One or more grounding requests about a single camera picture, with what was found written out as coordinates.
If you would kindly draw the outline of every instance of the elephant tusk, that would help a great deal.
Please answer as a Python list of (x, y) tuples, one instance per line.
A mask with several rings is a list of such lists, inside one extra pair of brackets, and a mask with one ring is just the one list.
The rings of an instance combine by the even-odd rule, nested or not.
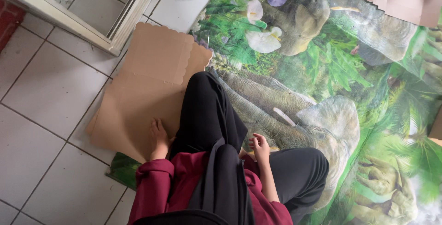
[(273, 111), (275, 111), (279, 116), (281, 116), (285, 121), (287, 121), (290, 125), (296, 126), (296, 124), (293, 122), (290, 117), (288, 117), (283, 111), (281, 111), (279, 108), (273, 108)]

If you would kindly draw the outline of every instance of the glass door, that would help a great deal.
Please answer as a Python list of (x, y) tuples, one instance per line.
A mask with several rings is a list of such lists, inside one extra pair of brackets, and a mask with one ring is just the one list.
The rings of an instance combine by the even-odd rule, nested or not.
[(31, 13), (118, 56), (152, 0), (15, 0)]

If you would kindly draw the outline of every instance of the elephant head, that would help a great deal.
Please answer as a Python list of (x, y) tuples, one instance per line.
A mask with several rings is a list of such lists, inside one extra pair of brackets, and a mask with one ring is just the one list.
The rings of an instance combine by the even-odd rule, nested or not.
[(323, 152), (330, 170), (324, 192), (312, 211), (327, 205), (359, 142), (353, 101), (333, 96), (316, 104), (271, 77), (248, 72), (239, 74), (243, 76), (225, 71), (213, 73), (250, 133), (264, 135), (271, 146), (280, 149), (313, 147)]

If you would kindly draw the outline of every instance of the white tile floor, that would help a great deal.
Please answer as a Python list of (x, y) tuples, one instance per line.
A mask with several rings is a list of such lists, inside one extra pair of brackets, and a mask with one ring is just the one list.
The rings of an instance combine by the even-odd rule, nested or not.
[[(61, 4), (72, 1), (103, 31), (116, 12), (83, 3), (123, 5)], [(188, 32), (208, 1), (154, 0), (140, 21)], [(127, 222), (135, 192), (104, 175), (115, 152), (91, 145), (84, 129), (128, 46), (114, 57), (26, 15), (0, 54), (0, 225)]]

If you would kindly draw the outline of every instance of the hand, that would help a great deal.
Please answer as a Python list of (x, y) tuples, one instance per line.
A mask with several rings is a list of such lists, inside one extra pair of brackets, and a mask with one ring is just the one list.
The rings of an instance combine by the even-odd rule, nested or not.
[(165, 159), (175, 137), (169, 139), (161, 120), (155, 118), (152, 118), (150, 135), (152, 137), (152, 154), (150, 155), (150, 160)]
[(267, 165), (270, 157), (270, 146), (264, 136), (254, 133), (255, 138), (250, 138), (250, 148), (255, 152), (256, 161), (258, 165)]

